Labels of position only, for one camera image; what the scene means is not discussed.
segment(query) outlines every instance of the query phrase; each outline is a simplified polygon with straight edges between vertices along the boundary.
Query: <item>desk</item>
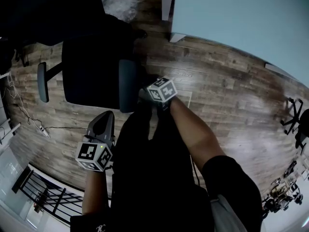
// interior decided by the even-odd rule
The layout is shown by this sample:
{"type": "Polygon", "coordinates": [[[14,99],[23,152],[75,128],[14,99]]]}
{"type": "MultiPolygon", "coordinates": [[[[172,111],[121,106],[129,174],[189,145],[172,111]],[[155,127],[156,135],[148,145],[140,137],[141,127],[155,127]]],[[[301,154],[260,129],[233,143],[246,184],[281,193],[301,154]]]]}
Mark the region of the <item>desk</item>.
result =
{"type": "Polygon", "coordinates": [[[309,0],[175,0],[171,42],[219,42],[283,69],[309,87],[309,0]]]}

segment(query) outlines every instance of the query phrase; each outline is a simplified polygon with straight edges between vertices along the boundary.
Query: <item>wooden floor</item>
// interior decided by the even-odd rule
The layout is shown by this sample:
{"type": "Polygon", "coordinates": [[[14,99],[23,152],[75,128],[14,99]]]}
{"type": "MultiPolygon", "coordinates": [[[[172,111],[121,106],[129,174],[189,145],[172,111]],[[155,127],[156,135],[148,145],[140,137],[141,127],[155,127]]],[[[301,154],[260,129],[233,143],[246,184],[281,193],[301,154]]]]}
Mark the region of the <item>wooden floor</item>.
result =
{"type": "MultiPolygon", "coordinates": [[[[149,36],[136,41],[136,54],[148,72],[173,78],[181,98],[213,129],[225,153],[237,160],[264,193],[297,153],[294,136],[286,136],[280,124],[281,119],[288,118],[287,97],[301,98],[304,108],[308,108],[309,90],[266,70],[262,60],[238,50],[189,37],[169,43],[171,23],[161,21],[160,17],[161,0],[142,0],[133,25],[146,30],[149,36]]],[[[66,102],[61,73],[48,83],[49,103],[39,98],[37,66],[41,61],[46,61],[49,68],[58,64],[61,49],[62,44],[27,47],[30,66],[23,68],[20,62],[14,62],[13,80],[29,114],[40,119],[45,127],[86,128],[106,109],[66,102]]],[[[8,93],[5,99],[8,104],[20,104],[8,93]]],[[[78,166],[74,154],[85,130],[49,129],[51,138],[47,139],[32,123],[27,124],[17,107],[8,109],[12,120],[22,123],[11,142],[18,159],[84,188],[86,171],[78,166]]],[[[114,113],[117,137],[128,115],[114,113]]],[[[132,174],[132,178],[138,178],[138,174],[132,174]]],[[[108,182],[110,189],[111,173],[108,182]]]]}

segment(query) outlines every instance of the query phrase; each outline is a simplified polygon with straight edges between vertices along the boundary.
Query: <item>railing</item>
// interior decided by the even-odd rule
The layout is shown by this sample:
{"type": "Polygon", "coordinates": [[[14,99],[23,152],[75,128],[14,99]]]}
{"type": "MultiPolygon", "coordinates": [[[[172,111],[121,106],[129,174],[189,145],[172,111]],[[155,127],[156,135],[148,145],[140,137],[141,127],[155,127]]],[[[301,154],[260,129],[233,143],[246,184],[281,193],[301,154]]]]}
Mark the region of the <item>railing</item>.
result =
{"type": "Polygon", "coordinates": [[[71,216],[82,214],[83,197],[51,183],[33,170],[19,189],[35,202],[35,210],[43,209],[67,224],[71,216]]]}

